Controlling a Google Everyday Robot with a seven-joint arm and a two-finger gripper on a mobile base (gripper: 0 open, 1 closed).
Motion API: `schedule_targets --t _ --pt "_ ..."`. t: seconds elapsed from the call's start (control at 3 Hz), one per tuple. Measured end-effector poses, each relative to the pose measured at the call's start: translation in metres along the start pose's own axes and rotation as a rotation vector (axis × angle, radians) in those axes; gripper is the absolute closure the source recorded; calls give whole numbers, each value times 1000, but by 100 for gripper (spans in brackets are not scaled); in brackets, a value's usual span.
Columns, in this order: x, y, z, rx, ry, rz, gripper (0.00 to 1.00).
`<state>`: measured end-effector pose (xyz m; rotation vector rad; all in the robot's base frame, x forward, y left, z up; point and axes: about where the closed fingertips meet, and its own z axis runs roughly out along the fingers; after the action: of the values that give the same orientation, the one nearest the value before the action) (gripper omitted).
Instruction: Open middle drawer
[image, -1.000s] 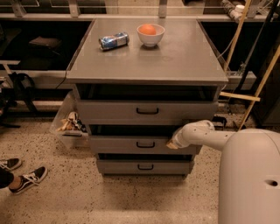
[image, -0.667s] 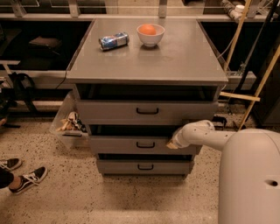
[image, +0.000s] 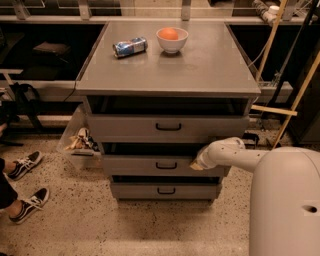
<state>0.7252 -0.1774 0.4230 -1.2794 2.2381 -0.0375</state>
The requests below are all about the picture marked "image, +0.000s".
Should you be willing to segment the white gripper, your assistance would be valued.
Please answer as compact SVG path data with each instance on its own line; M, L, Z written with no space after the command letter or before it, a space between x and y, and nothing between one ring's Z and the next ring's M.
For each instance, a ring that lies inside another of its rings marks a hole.
M197 154L196 161L190 164L193 170L202 171L203 169L211 169L217 164L209 156L209 147L203 147Z

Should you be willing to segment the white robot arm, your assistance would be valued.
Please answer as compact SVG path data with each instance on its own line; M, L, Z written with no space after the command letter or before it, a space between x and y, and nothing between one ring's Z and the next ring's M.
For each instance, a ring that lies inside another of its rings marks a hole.
M249 256L320 256L320 153L254 150L231 137L204 146L194 170L234 166L253 174Z

